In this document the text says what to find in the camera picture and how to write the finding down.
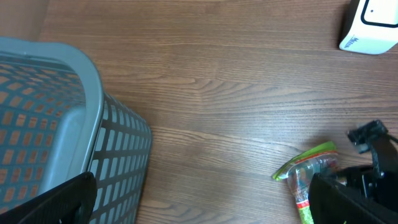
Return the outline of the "green Haribo gummy bag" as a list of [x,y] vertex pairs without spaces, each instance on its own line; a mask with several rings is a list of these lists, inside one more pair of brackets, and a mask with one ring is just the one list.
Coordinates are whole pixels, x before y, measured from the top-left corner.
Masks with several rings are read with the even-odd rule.
[[328,141],[307,150],[286,162],[272,176],[276,181],[286,180],[295,198],[303,224],[314,224],[308,199],[309,188],[315,174],[334,175],[339,169],[338,153]]

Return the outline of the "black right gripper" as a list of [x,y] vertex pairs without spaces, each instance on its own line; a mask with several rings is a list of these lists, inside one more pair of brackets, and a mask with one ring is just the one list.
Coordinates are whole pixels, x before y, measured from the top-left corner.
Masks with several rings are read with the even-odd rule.
[[337,172],[346,186],[359,191],[367,199],[397,212],[397,169],[376,171],[371,165],[348,167]]

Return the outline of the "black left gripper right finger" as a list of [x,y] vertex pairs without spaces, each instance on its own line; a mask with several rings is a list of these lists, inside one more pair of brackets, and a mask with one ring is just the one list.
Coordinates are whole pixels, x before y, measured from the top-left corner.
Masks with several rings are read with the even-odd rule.
[[308,200],[314,223],[397,224],[397,212],[319,173],[312,178]]

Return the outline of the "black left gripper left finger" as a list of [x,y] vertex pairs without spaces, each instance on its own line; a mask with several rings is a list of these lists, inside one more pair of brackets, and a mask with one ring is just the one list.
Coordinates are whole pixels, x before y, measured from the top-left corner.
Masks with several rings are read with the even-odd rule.
[[96,197],[96,179],[92,172],[84,172],[1,214],[1,223],[86,224],[90,222]]

